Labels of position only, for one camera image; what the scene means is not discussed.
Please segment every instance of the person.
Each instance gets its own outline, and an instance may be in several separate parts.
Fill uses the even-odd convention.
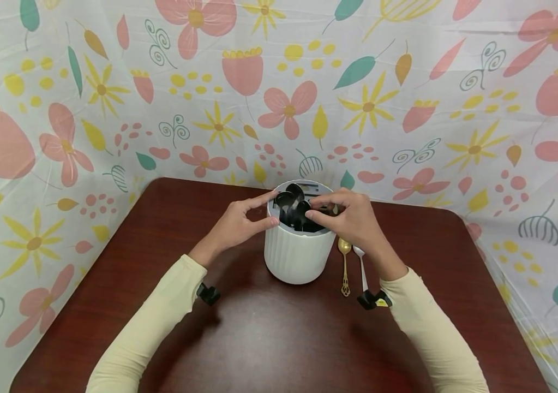
[[[279,225],[274,217],[251,222],[246,212],[272,200],[276,192],[233,202],[213,229],[164,274],[146,302],[98,361],[88,393],[134,393],[152,355],[177,323],[191,311],[196,291],[216,257],[256,233]],[[422,279],[391,247],[375,218],[370,199],[341,189],[310,201],[314,209],[338,206],[328,216],[315,210],[309,219],[329,228],[370,256],[382,290],[390,297],[394,320],[415,345],[436,392],[483,393],[488,386],[476,357],[434,301]]]

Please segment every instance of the orange leaf print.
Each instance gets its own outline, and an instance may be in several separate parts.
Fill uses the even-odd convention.
[[[396,74],[399,85],[403,86],[403,82],[407,78],[407,75],[412,69],[412,55],[407,52],[407,40],[405,42],[405,54],[399,57],[396,66],[394,67],[394,72]]]

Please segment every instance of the cream sleeve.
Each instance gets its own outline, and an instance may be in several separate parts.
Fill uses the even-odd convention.
[[[410,269],[395,281],[380,281],[390,310],[416,347],[438,393],[486,393],[482,369],[469,345]]]
[[[183,255],[93,369],[87,393],[136,393],[139,380],[164,338],[191,311],[207,269]]]

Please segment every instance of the wooden table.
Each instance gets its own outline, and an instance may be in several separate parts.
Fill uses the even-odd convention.
[[[11,392],[84,392],[102,353],[159,278],[192,249],[232,200],[262,190],[161,178],[154,181],[15,377]],[[478,357],[491,392],[549,392],[466,229],[451,212],[374,204],[399,256],[422,275]],[[250,214],[265,216],[263,208]],[[365,262],[371,290],[377,276]],[[334,247],[308,285],[274,278],[263,234],[225,252],[205,283],[222,293],[164,340],[141,392],[424,392],[429,377],[388,309],[365,311],[349,255],[352,294],[340,293]]]

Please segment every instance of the yellow flower print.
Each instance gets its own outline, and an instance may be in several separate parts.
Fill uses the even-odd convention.
[[[109,64],[108,66],[106,66],[106,68],[102,72],[102,78],[100,78],[100,76],[98,75],[98,71],[95,69],[95,66],[87,57],[87,55],[85,55],[85,59],[86,59],[86,65],[89,67],[89,72],[91,73],[91,78],[89,78],[88,75],[86,77],[86,80],[87,82],[89,82],[89,85],[91,85],[91,87],[93,87],[94,90],[91,99],[89,99],[89,103],[95,104],[98,102],[98,100],[100,100],[100,104],[102,106],[102,115],[104,115],[104,117],[106,117],[106,109],[104,108],[105,104],[109,108],[111,113],[115,117],[118,117],[117,112],[115,111],[115,108],[111,104],[110,99],[114,100],[118,104],[123,105],[124,102],[122,101],[122,99],[119,98],[114,93],[128,94],[130,93],[130,90],[128,90],[128,88],[121,87],[121,86],[106,85],[106,83],[109,81],[109,78],[111,77],[111,72],[113,71],[113,65]]]
[[[442,193],[438,195],[435,199],[427,198],[425,200],[424,206],[426,207],[443,207],[452,204],[451,200],[442,200],[445,197],[445,194]]]
[[[370,99],[368,98],[368,87],[364,84],[364,88],[362,89],[361,103],[355,103],[353,101],[341,99],[338,97],[338,100],[340,100],[340,103],[345,108],[347,108],[349,111],[358,112],[356,117],[353,117],[353,119],[349,121],[344,129],[349,129],[358,119],[361,118],[359,124],[359,135],[362,135],[362,132],[364,131],[364,125],[366,124],[366,117],[370,117],[370,123],[373,125],[373,127],[377,128],[377,116],[375,116],[375,113],[386,120],[394,120],[394,117],[392,115],[384,111],[382,108],[377,107],[377,105],[385,103],[387,100],[393,98],[399,93],[398,90],[395,90],[382,95],[381,98],[379,97],[379,92],[381,92],[381,87],[383,86],[383,80],[385,78],[386,71],[383,71],[381,77],[379,77],[377,83],[375,83],[375,86],[373,87],[373,92],[371,92],[370,94]]]
[[[498,124],[499,124],[499,120],[495,121],[495,123],[493,123],[493,125],[486,130],[484,135],[482,135],[479,140],[477,140],[477,129],[473,131],[473,136],[471,137],[468,146],[447,144],[447,147],[453,150],[454,152],[460,152],[460,153],[464,152],[464,154],[462,154],[462,156],[460,157],[456,157],[456,159],[449,162],[449,164],[445,165],[445,168],[447,168],[448,166],[455,165],[457,164],[457,162],[461,160],[464,160],[464,162],[462,162],[462,165],[460,167],[460,171],[462,171],[462,169],[464,169],[464,167],[469,163],[471,158],[474,158],[476,165],[479,165],[481,156],[491,157],[491,158],[497,157],[497,154],[487,152],[485,149],[487,147],[500,144],[501,142],[505,141],[508,138],[508,135],[505,135],[495,140],[489,141],[490,137],[493,135],[493,132],[495,131],[495,128],[497,128]]]
[[[2,278],[6,278],[11,274],[17,272],[19,269],[26,264],[26,262],[30,259],[30,255],[32,255],[32,259],[34,260],[34,269],[36,270],[37,276],[40,276],[41,270],[41,259],[40,254],[44,256],[56,260],[60,260],[61,258],[53,252],[51,249],[47,247],[43,247],[50,244],[59,243],[62,240],[60,237],[50,237],[52,233],[56,232],[58,228],[60,228],[65,219],[61,219],[56,224],[52,225],[48,228],[47,231],[40,233],[41,227],[41,215],[39,208],[34,211],[34,230],[30,232],[23,224],[17,222],[14,219],[11,219],[8,216],[3,216],[4,221],[6,224],[13,230],[15,235],[21,237],[23,242],[14,241],[14,240],[6,240],[2,241],[2,244],[6,247],[14,248],[14,249],[23,249],[21,255],[18,256],[17,260],[6,270],[4,274],[0,276],[0,280]]]
[[[245,179],[237,180],[236,179],[236,173],[233,170],[231,171],[230,176],[225,176],[224,177],[224,181],[226,182],[226,184],[228,184],[230,186],[241,186],[244,183],[246,183]]]
[[[211,138],[209,138],[210,145],[213,143],[213,140],[215,139],[216,136],[220,136],[220,143],[222,144],[223,148],[226,148],[226,145],[224,144],[224,137],[226,137],[226,139],[228,139],[230,143],[233,143],[233,138],[231,138],[229,133],[232,133],[234,136],[237,136],[238,138],[242,137],[241,133],[226,126],[229,123],[229,121],[233,120],[233,116],[235,115],[235,113],[234,112],[229,113],[228,115],[226,115],[226,117],[224,117],[224,120],[222,120],[222,115],[220,112],[220,106],[218,105],[218,101],[214,101],[213,111],[214,111],[215,120],[213,119],[209,111],[205,109],[205,115],[207,115],[207,119],[209,119],[209,122],[211,124],[193,123],[193,122],[192,124],[200,129],[213,131]]]
[[[253,15],[258,15],[257,21],[253,26],[254,34],[257,29],[259,28],[260,24],[263,24],[263,35],[266,37],[266,41],[268,40],[268,22],[274,27],[277,28],[277,25],[274,22],[274,17],[278,17],[279,19],[285,19],[285,15],[272,9],[272,5],[274,5],[274,0],[257,0],[257,5],[253,4],[244,4],[243,9],[250,12]]]
[[[549,364],[557,365],[555,359],[542,351],[543,347],[553,347],[557,338],[552,338],[546,334],[539,335],[536,329],[530,329],[523,334],[523,339],[532,355],[540,357]]]

